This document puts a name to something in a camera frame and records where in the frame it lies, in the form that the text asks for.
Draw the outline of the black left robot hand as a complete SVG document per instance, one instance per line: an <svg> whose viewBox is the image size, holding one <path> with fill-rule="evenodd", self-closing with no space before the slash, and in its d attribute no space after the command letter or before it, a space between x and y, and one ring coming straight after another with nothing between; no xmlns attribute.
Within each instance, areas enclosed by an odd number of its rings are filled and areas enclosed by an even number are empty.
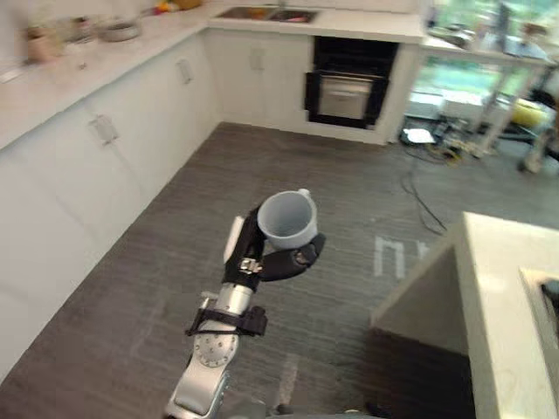
<svg viewBox="0 0 559 419"><path fill-rule="evenodd" d="M266 236L258 226L257 210L236 216L224 249L223 284L241 285L255 292L261 282L294 278L310 269L320 257L326 236L319 233L292 249L265 253Z"/></svg>

